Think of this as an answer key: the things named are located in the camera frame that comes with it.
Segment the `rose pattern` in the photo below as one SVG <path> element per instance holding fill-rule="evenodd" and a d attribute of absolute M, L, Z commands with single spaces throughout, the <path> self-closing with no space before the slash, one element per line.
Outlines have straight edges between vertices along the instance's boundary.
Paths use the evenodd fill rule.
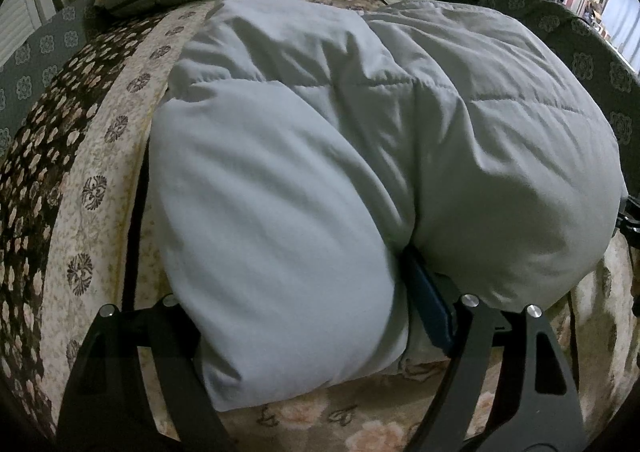
<path fill-rule="evenodd" d="M 25 42 L 20 48 L 15 50 L 14 58 L 16 66 L 28 62 L 31 58 L 31 46 Z"/>
<path fill-rule="evenodd" d="M 334 410 L 327 417 L 327 421 L 329 423 L 339 423 L 341 427 L 346 427 L 351 423 L 351 421 L 353 421 L 357 408 L 357 405 L 351 405 L 346 408 Z"/>
<path fill-rule="evenodd" d="M 631 125 L 631 117 L 617 111 L 612 111 L 609 116 L 609 123 L 616 135 L 620 145 L 629 145 L 631 142 L 631 134 L 633 127 Z"/>
<path fill-rule="evenodd" d="M 80 199 L 82 206 L 87 210 L 97 209 L 102 200 L 104 200 L 104 194 L 107 191 L 107 179 L 104 176 L 92 176 L 84 182 L 82 187 L 82 193 Z"/>
<path fill-rule="evenodd" d="M 624 64 L 620 62 L 611 62 L 609 64 L 609 79 L 614 89 L 625 93 L 631 93 L 633 77 Z"/>
<path fill-rule="evenodd" d="M 94 264 L 87 254 L 78 254 L 69 261 L 66 268 L 66 279 L 74 295 L 82 295 L 91 284 L 94 275 Z"/>
<path fill-rule="evenodd" d="M 15 94 L 18 96 L 18 100 L 26 100 L 31 96 L 31 77 L 24 75 L 18 79 L 15 83 Z"/>
<path fill-rule="evenodd" d="M 73 21 L 76 18 L 75 7 L 65 7 L 62 9 L 62 18 L 65 21 Z"/>
<path fill-rule="evenodd" d="M 127 91 L 129 93 L 140 91 L 143 87 L 146 86 L 146 84 L 148 84 L 149 80 L 151 80 L 151 75 L 148 73 L 143 73 L 127 84 Z"/>
<path fill-rule="evenodd" d="M 40 38 L 40 53 L 50 54 L 56 49 L 56 43 L 53 36 L 43 36 Z"/>
<path fill-rule="evenodd" d="M 409 358 L 406 358 L 401 364 L 401 374 L 407 380 L 422 383 L 434 376 L 443 375 L 447 366 L 449 366 L 448 362 L 414 364 Z"/>
<path fill-rule="evenodd" d="M 65 46 L 67 48 L 75 48 L 78 45 L 78 32 L 69 30 L 65 32 Z"/>
<path fill-rule="evenodd" d="M 576 52 L 571 69 L 579 80 L 591 80 L 593 78 L 593 57 L 584 52 Z"/>
<path fill-rule="evenodd" d="M 545 32 L 552 32 L 560 26 L 560 18 L 558 16 L 543 16 L 540 18 L 538 26 Z"/>
<path fill-rule="evenodd" d="M 280 422 L 276 419 L 275 414 L 271 414 L 269 411 L 269 405 L 264 406 L 260 413 L 260 418 L 255 421 L 258 425 L 262 425 L 264 427 L 272 428 L 276 427 L 280 424 Z"/>
<path fill-rule="evenodd" d="M 171 46 L 165 44 L 164 46 L 160 46 L 160 48 L 154 50 L 154 52 L 151 55 L 149 55 L 149 58 L 152 58 L 152 59 L 160 58 L 163 55 L 168 54 L 170 50 L 171 50 Z"/>
<path fill-rule="evenodd" d="M 329 405 L 324 391 L 310 392 L 285 402 L 271 403 L 270 413 L 284 428 L 310 429 Z"/>
<path fill-rule="evenodd" d="M 349 452 L 399 452 L 402 450 L 404 430 L 395 421 L 367 421 L 362 429 L 344 442 Z"/>
<path fill-rule="evenodd" d="M 509 0 L 508 1 L 508 5 L 509 5 L 509 10 L 520 10 L 523 9 L 525 7 L 525 1 L 524 0 Z"/>
<path fill-rule="evenodd" d="M 117 117 L 111 125 L 107 129 L 107 132 L 104 134 L 104 141 L 106 143 L 113 143 L 117 139 L 119 139 L 124 131 L 127 129 L 127 124 L 129 123 L 129 118 L 126 115 L 120 115 Z"/>
<path fill-rule="evenodd" d="M 44 87 L 49 86 L 49 84 L 51 84 L 51 81 L 53 80 L 53 77 L 55 77 L 57 74 L 58 67 L 55 64 L 42 70 L 42 85 Z"/>

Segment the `floral bedspread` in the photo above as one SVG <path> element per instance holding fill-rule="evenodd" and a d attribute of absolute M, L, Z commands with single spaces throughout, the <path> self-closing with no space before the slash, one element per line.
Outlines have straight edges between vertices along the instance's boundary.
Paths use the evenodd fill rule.
<path fill-rule="evenodd" d="M 383 4 L 310 1 L 354 10 Z M 150 121 L 168 73 L 213 3 L 117 23 L 88 42 L 34 103 L 0 169 L 0 374 L 50 437 L 91 321 L 101 305 L 122 305 L 130 226 L 140 227 L 135 307 L 148 307 L 169 292 L 152 238 L 153 211 L 147 204 L 138 214 L 133 205 L 145 179 L 140 169 Z M 636 87 L 634 81 L 628 93 Z M 580 402 L 592 434 L 615 413 L 638 376 L 632 275 L 628 248 L 616 235 L 597 270 L 547 312 L 562 349 L 577 365 Z M 156 425 L 176 437 L 150 353 L 140 353 Z M 396 376 L 321 388 L 286 402 L 230 411 L 222 419 L 241 452 L 396 452 L 426 413 L 446 367 L 446 362 L 406 363 Z M 470 435 L 486 423 L 499 368 L 496 351 Z"/>
<path fill-rule="evenodd" d="M 93 4 L 94 0 L 77 0 L 60 10 L 0 66 L 0 163 L 53 77 L 105 27 L 106 20 Z"/>

